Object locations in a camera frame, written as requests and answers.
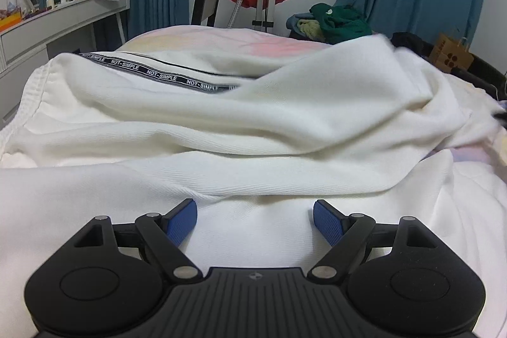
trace clothes pile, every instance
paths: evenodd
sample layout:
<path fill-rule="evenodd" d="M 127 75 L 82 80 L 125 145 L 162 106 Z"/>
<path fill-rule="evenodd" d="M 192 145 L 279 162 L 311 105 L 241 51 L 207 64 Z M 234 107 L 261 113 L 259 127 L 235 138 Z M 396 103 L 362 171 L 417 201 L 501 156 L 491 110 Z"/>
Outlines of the clothes pile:
<path fill-rule="evenodd" d="M 313 5 L 310 13 L 291 16 L 286 26 L 312 41 L 331 45 L 372 34 L 372 29 L 358 10 L 325 3 Z"/>

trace logo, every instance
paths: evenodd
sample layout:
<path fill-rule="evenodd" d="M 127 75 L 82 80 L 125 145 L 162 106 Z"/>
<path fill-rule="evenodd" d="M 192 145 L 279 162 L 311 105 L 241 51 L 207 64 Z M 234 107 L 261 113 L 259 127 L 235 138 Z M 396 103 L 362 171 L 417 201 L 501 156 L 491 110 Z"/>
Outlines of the logo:
<path fill-rule="evenodd" d="M 458 57 L 453 55 L 452 53 L 449 53 L 447 54 L 447 58 L 444 63 L 449 67 L 449 68 L 454 68 L 456 66 L 455 62 L 458 60 Z"/>
<path fill-rule="evenodd" d="M 262 278 L 262 274 L 259 274 L 258 272 L 252 272 L 248 277 L 254 281 L 258 281 Z"/>

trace box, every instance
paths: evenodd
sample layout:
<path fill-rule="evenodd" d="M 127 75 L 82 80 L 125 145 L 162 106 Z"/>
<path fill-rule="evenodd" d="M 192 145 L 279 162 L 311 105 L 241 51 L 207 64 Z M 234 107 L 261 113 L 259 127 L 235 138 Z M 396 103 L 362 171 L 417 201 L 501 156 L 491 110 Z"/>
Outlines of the box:
<path fill-rule="evenodd" d="M 441 33 L 428 60 L 442 72 L 450 73 L 454 67 L 470 68 L 473 55 L 466 46 Z"/>
<path fill-rule="evenodd" d="M 0 19 L 0 32 L 10 28 L 11 26 L 17 25 L 21 22 L 21 11 L 13 13 L 3 19 Z"/>

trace white desk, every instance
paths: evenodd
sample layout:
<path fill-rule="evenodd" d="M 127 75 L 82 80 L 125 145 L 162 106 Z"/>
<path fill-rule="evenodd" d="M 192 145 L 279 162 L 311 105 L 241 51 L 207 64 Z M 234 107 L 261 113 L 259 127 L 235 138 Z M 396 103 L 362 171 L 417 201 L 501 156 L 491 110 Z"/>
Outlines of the white desk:
<path fill-rule="evenodd" d="M 111 15 L 116 15 L 120 37 L 125 43 L 120 12 L 129 8 L 130 0 L 79 0 L 1 32 L 0 129 L 14 117 L 30 74 L 48 62 L 48 44 Z M 96 50 L 93 26 L 89 28 L 92 49 Z"/>

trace black device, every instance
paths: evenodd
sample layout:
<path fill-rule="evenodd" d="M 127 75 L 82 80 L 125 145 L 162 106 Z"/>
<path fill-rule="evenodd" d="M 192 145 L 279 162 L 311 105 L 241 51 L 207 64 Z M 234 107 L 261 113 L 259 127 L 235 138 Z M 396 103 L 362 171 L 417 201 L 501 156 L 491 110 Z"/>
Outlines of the black device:
<path fill-rule="evenodd" d="M 324 200 L 313 219 L 331 250 L 308 275 L 212 267 L 204 277 L 177 247 L 197 222 L 192 199 L 131 224 L 97 216 L 26 284 L 37 337 L 474 337 L 484 286 L 419 220 L 377 224 Z M 367 260 L 377 247 L 392 251 Z"/>

